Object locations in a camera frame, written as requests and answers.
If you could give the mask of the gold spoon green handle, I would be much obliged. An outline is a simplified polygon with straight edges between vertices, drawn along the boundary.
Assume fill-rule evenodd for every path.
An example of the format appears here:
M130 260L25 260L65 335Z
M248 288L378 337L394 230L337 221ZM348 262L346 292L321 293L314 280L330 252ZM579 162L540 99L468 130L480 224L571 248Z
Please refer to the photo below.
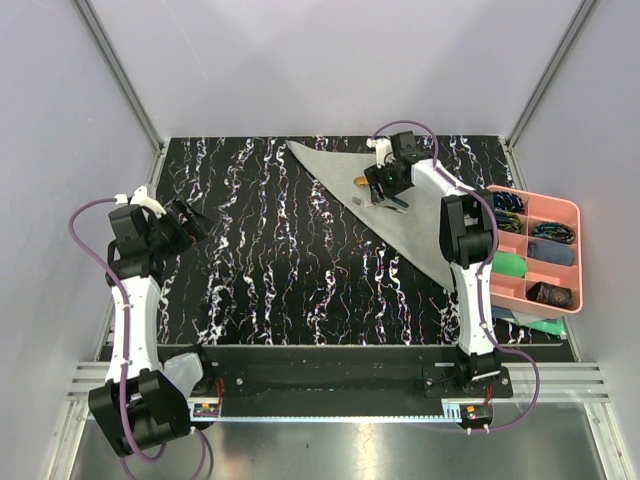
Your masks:
M353 183L356 187L358 188L365 188L369 186L368 180L366 179L365 176L358 176L353 180ZM404 209L408 209L409 208L409 204L407 202L405 202L402 199L396 198L396 197L387 197L382 203L385 203L387 205L393 205L393 206L397 206L397 207L401 207Z

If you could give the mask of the silver fork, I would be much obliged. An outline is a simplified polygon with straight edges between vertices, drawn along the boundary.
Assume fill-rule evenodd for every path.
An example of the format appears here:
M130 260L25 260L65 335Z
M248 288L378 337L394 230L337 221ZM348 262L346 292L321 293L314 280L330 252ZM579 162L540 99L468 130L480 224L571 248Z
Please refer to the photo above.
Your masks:
M402 213L405 214L407 212L406 209L401 208L401 207L397 207L397 206L393 206L393 205L387 205L385 203L373 203L371 201L368 200L364 200L358 197L353 197L352 198L352 202L361 207L361 208L377 208L377 209L386 209L386 210L390 210L390 211L394 211L394 212L398 212L398 213Z

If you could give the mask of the grey cloth napkin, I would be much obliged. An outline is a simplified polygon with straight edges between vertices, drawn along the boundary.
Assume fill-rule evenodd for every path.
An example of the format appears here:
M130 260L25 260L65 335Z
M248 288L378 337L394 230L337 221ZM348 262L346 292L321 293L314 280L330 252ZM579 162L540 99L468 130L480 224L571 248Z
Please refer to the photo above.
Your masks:
M353 180L375 163L373 154L327 152L295 141L289 141L287 147L335 199L385 243L442 288L449 292L454 290L449 263L439 246L439 200L419 188L411 188L400 195L409 204L405 214L361 208L352 202L352 197L371 201L370 192L367 188L356 187Z

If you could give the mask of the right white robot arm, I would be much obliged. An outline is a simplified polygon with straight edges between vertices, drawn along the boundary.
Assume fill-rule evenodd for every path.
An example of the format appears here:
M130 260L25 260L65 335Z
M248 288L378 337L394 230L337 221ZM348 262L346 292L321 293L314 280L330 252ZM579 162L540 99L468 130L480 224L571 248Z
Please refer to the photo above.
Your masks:
M428 158L411 131L372 137L375 164L364 170L371 199L379 203L416 187L440 202L438 240L458 295L459 337L454 384L476 396L498 377L501 364L491 324L490 276L498 235L492 195L474 190L449 173L436 155Z

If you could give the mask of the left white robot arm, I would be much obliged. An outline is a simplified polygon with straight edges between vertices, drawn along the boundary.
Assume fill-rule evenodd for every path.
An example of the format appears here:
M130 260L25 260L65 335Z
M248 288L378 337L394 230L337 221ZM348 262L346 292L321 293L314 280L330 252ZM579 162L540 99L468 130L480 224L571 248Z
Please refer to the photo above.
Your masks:
M216 372L197 345L160 360L156 333L165 262L204 240L209 220L180 199L165 209L144 191L114 201L108 215L114 238L99 261L116 307L114 346L89 409L124 458L188 435L188 399L208 394Z

